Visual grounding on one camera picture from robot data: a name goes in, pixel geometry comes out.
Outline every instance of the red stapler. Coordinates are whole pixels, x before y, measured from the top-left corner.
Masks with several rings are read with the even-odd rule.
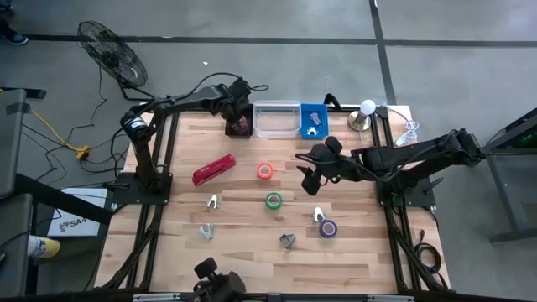
[[[223,158],[218,159],[194,172],[194,174],[192,175],[192,182],[196,186],[201,185],[204,182],[226,172],[234,165],[235,158],[233,158],[233,155],[228,154]]]

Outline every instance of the black fan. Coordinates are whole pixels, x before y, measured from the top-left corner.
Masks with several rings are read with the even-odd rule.
[[[127,97],[124,89],[134,89],[146,96],[145,91],[137,89],[145,85],[148,73],[134,51],[106,26],[85,21],[78,25],[78,39],[87,54],[101,68],[119,83],[123,96],[132,101],[147,101]]]

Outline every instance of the gray floor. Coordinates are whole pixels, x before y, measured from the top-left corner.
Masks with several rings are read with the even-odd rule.
[[[18,0],[14,28],[27,34],[73,34],[80,21],[96,20],[121,35],[349,38],[374,39],[366,0]],[[537,3],[532,0],[441,1],[378,0],[386,39],[537,40]],[[386,99],[376,46],[312,44],[131,44],[149,73],[145,89],[180,94],[202,76],[231,71],[252,84],[271,86],[261,99],[321,102],[327,92],[342,102]],[[537,49],[388,47],[388,61],[397,103],[410,105],[420,122],[420,139],[466,128],[485,143],[497,129],[535,107]],[[31,101],[66,135],[89,122],[101,99],[98,68],[72,42],[37,42],[15,48],[0,45],[0,86],[44,88],[43,101]],[[216,78],[215,82],[229,82]],[[109,139],[118,120],[132,105],[121,98],[115,81],[103,75],[102,95],[109,99],[95,127],[75,133],[74,145],[96,145]],[[46,128],[33,116],[25,123]],[[29,133],[46,148],[54,145]],[[123,151],[127,140],[116,149]],[[112,174],[82,171],[74,154],[59,150],[67,176],[56,187],[112,180]],[[91,154],[108,156],[108,146]],[[105,169],[111,163],[89,166]],[[19,172],[38,177],[49,168],[44,150],[23,139]],[[61,177],[56,170],[42,179]],[[508,230],[486,163],[474,169],[450,168],[435,189],[437,215],[446,265],[453,289],[516,299],[537,299],[537,240],[492,246],[488,238]],[[45,266],[42,292],[81,289],[96,255]],[[52,276],[53,269],[60,270]]]

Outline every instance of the white paper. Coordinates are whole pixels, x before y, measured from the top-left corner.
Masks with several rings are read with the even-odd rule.
[[[105,198],[107,197],[106,189],[68,188],[63,189],[62,192],[71,194],[100,207],[104,207]],[[67,213],[60,209],[58,211],[61,213],[61,218],[54,219],[50,222],[48,237],[90,237],[96,236],[99,232],[98,222]]]

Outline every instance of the wooden tabletop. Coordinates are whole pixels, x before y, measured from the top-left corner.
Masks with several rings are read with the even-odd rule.
[[[409,107],[393,109],[410,118]],[[343,154],[361,148],[358,133],[349,130],[344,113],[329,116],[330,135],[343,144]],[[404,119],[390,113],[394,139],[403,134]],[[242,277],[250,293],[396,293],[394,268],[388,243],[383,209],[377,205],[375,184],[342,181],[321,187],[317,196],[301,188],[303,175],[295,167],[307,165],[295,153],[309,152],[318,140],[301,138],[231,139],[224,135],[224,121],[203,112],[180,115],[175,151],[170,171],[174,174],[172,194],[164,208],[159,243],[154,260],[152,291],[191,291],[198,281],[194,267],[213,257],[222,273],[234,271]],[[370,132],[362,136],[373,146]],[[198,187],[192,172],[223,155],[232,154],[237,165]],[[256,168],[270,162],[274,175],[261,180]],[[136,166],[132,150],[126,170]],[[284,202],[270,210],[264,200],[278,192]],[[222,198],[219,209],[206,207],[212,194]],[[338,225],[334,238],[322,238],[312,215],[316,206]],[[106,283],[119,269],[133,248],[140,206],[126,206],[113,218],[96,277],[96,286]],[[421,230],[425,242],[442,254],[435,221],[421,208],[409,208],[414,244]],[[214,238],[207,241],[198,228],[214,224]],[[295,245],[282,247],[279,238],[293,233]],[[408,262],[402,255],[405,280],[410,284]],[[143,275],[142,255],[138,280]],[[442,275],[447,279],[442,256]]]

